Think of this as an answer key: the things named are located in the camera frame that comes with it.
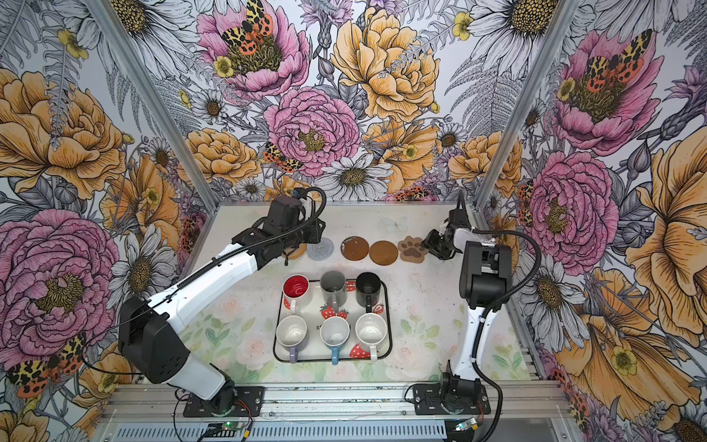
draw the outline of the black mug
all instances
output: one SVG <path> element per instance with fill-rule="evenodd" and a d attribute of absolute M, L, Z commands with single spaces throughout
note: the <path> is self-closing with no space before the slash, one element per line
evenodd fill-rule
<path fill-rule="evenodd" d="M 373 312 L 373 306 L 380 298 L 380 278 L 377 274 L 364 272 L 356 278 L 356 302 L 366 307 L 366 313 Z"/>

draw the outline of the paw print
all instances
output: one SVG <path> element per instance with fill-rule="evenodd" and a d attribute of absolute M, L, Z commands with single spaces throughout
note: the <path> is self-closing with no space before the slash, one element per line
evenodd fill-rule
<path fill-rule="evenodd" d="M 401 260 L 414 262 L 415 264 L 422 263 L 425 260 L 425 255 L 429 253 L 429 250 L 422 245 L 422 238 L 413 238 L 411 236 L 398 243 L 398 250 L 400 250 Z"/>

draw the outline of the pink flower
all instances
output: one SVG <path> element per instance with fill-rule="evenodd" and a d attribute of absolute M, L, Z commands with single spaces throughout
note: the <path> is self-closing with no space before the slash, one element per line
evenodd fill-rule
<path fill-rule="evenodd" d="M 0 363 L 47 361 L 78 333 L 91 342 L 106 308 L 118 248 L 98 224 L 66 210 L 0 226 Z"/>
<path fill-rule="evenodd" d="M 550 154 L 530 200 L 532 237 L 573 276 L 592 269 L 614 240 L 619 209 L 607 168 L 588 152 Z"/>
<path fill-rule="evenodd" d="M 608 40 L 590 32 L 560 74 L 562 84 L 554 109 L 546 120 L 548 132 L 567 139 L 577 149 L 592 149 L 599 156 L 619 150 L 650 120 L 660 100 L 650 99 L 663 57 L 653 59 L 655 33 L 641 57 L 643 66 L 626 83 L 609 80 L 598 92 L 588 90 L 587 62 L 601 56 L 611 60 L 631 43 Z"/>
<path fill-rule="evenodd" d="M 318 177 L 323 167 L 358 149 L 358 125 L 349 105 L 310 87 L 287 92 L 263 115 L 270 142 L 287 158 L 300 161 L 299 171 Z"/>
<path fill-rule="evenodd" d="M 277 95 L 291 86 L 299 86 L 307 80 L 310 63 L 310 45 L 305 31 L 297 33 L 282 7 L 275 12 L 263 0 L 265 13 L 272 17 L 272 36 L 265 37 L 255 54 L 241 55 L 236 50 L 229 51 L 228 44 L 221 38 L 223 31 L 241 28 L 246 21 L 245 6 L 235 12 L 230 6 L 226 14 L 214 11 L 213 16 L 200 14 L 197 17 L 199 45 L 204 62 L 216 65 L 214 78 L 226 83 L 226 100 L 242 104 L 244 101 L 260 100 L 266 95 Z"/>

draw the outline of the vent grille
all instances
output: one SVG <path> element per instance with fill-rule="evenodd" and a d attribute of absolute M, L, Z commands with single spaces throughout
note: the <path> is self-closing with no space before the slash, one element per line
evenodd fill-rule
<path fill-rule="evenodd" d="M 208 424 L 178 424 L 184 441 L 195 441 Z M 225 430 L 204 442 L 239 441 L 243 430 Z M 256 422 L 248 442 L 267 441 L 434 441 L 447 437 L 444 421 Z M 112 442 L 179 442 L 171 425 L 120 424 Z"/>

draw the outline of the mug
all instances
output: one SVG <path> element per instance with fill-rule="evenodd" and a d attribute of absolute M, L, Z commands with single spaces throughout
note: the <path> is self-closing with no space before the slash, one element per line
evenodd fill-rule
<path fill-rule="evenodd" d="M 349 340 L 350 333 L 349 323 L 340 316 L 327 318 L 319 329 L 322 342 L 332 349 L 332 364 L 339 363 L 339 350 Z"/>
<path fill-rule="evenodd" d="M 346 277 L 341 272 L 330 270 L 322 275 L 319 283 L 327 305 L 338 313 L 339 307 L 346 302 Z"/>
<path fill-rule="evenodd" d="M 377 274 L 364 272 L 356 278 L 356 302 L 366 307 L 366 313 L 373 311 L 380 297 L 380 278 Z"/>
<path fill-rule="evenodd" d="M 376 313 L 365 313 L 356 321 L 358 346 L 370 353 L 370 360 L 378 360 L 378 348 L 388 333 L 385 319 Z"/>
<path fill-rule="evenodd" d="M 290 362 L 297 362 L 297 353 L 306 345 L 307 323 L 301 316 L 292 315 L 280 321 L 275 329 L 277 342 L 289 349 Z"/>
<path fill-rule="evenodd" d="M 290 312 L 293 315 L 296 315 L 312 300 L 309 281 L 300 274 L 294 274 L 287 278 L 282 284 L 282 292 L 285 294 L 287 302 L 290 303 Z"/>

